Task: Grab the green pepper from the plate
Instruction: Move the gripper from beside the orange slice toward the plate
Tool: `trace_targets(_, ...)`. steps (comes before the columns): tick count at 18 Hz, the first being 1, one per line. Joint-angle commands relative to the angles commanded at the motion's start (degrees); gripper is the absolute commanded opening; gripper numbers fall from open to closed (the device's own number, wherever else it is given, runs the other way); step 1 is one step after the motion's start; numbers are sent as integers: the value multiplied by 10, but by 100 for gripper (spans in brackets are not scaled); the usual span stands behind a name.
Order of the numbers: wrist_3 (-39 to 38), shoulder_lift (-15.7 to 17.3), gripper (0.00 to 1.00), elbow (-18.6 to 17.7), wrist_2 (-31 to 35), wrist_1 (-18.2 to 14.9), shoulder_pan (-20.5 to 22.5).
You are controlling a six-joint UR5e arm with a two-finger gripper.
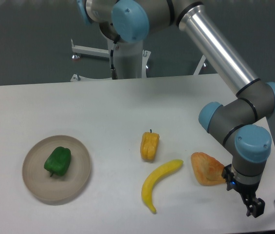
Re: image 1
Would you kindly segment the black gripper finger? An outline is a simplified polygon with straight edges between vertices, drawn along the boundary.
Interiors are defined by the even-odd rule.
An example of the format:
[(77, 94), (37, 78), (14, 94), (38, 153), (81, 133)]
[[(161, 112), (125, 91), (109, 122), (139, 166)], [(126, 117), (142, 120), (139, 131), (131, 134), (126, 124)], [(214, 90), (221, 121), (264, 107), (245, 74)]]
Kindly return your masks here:
[(265, 202), (261, 198), (256, 197), (256, 193), (240, 194), (244, 205), (247, 208), (246, 215), (257, 218), (264, 214)]

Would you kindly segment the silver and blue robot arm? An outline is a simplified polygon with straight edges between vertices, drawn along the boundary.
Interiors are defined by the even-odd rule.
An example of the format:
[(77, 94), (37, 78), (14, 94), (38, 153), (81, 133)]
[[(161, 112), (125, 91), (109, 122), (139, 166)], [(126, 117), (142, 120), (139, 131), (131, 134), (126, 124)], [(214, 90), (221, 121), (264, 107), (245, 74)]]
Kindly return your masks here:
[(263, 214), (256, 196), (272, 138), (256, 122), (275, 112), (275, 83), (262, 82), (218, 31), (199, 0), (79, 0), (86, 24), (98, 23), (109, 40), (112, 79), (141, 78), (142, 43), (149, 34), (176, 25), (187, 33), (236, 95), (228, 105), (211, 102), (199, 114), (200, 125), (231, 155), (222, 176), (235, 190), (247, 215)]

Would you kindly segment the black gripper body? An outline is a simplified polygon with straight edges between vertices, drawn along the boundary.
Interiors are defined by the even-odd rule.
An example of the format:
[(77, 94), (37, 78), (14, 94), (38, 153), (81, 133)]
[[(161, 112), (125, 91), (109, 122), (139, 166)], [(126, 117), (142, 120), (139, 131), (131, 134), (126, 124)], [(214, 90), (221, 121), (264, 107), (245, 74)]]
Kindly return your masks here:
[(244, 197), (256, 197), (256, 191), (260, 183), (260, 175), (242, 175), (232, 164), (229, 164), (224, 167), (221, 176), (225, 180), (227, 191), (235, 190)]

